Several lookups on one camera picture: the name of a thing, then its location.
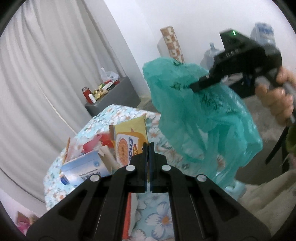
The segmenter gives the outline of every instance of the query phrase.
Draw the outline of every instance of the tablecloth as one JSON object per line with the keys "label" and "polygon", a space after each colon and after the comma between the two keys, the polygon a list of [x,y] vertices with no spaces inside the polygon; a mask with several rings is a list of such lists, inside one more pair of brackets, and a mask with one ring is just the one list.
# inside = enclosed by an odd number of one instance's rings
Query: tablecloth
{"label": "tablecloth", "polygon": [[[165,136],[158,128],[160,114],[131,107],[110,105],[99,115],[92,118],[86,126],[77,134],[80,137],[93,137],[97,132],[108,131],[109,125],[140,117],[146,114],[147,136],[149,142],[154,142],[155,152],[166,156],[168,164],[177,167],[184,174],[196,176],[199,169],[196,163],[182,160],[182,156],[167,142]],[[44,178],[44,195],[47,210],[55,206],[74,187],[71,184],[64,185],[60,180],[60,167],[65,154],[65,149],[56,158]],[[132,240],[164,240],[173,237],[173,224],[170,212],[168,194],[137,194],[138,207],[136,211],[136,226],[133,230]]]}

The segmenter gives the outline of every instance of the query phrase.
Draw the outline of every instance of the floor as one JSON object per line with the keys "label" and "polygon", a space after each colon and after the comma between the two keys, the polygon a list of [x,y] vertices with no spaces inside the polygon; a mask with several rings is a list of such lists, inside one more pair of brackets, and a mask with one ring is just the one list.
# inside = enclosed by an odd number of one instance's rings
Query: floor
{"label": "floor", "polygon": [[[238,170],[236,178],[244,183],[258,185],[281,175],[281,151],[276,154],[268,165],[265,164],[265,159],[273,149],[284,128],[276,123],[269,110],[261,105],[256,96],[246,98],[244,101],[262,137],[263,150],[245,167]],[[148,98],[142,100],[138,108],[158,112]]]}

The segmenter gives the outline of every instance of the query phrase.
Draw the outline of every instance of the red thermos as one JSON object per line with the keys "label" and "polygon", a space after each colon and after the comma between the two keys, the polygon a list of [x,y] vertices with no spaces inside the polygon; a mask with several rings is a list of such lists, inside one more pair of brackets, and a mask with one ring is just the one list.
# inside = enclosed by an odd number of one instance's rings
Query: red thermos
{"label": "red thermos", "polygon": [[93,102],[91,101],[91,99],[90,99],[90,97],[89,97],[89,94],[91,94],[91,91],[89,90],[89,88],[84,87],[84,88],[82,89],[82,92],[83,92],[83,94],[84,94],[84,96],[85,96],[87,102],[90,103],[90,104],[92,104]]}

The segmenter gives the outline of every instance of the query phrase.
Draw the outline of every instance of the yellow snack wrapper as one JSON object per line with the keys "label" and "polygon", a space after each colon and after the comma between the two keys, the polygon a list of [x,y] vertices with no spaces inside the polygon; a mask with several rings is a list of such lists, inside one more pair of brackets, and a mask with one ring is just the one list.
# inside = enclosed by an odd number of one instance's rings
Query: yellow snack wrapper
{"label": "yellow snack wrapper", "polygon": [[131,157],[142,153],[143,144],[148,143],[146,115],[117,125],[110,125],[109,129],[116,159],[121,166],[128,165]]}

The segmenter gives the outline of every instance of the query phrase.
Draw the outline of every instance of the curtain fold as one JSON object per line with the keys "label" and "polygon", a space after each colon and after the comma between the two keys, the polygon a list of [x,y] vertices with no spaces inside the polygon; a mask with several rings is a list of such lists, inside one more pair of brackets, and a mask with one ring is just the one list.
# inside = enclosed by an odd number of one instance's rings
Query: curtain fold
{"label": "curtain fold", "polygon": [[81,89],[102,82],[101,67],[124,76],[100,35],[81,0],[27,0],[0,38],[0,168],[40,200],[47,169],[91,119]]}

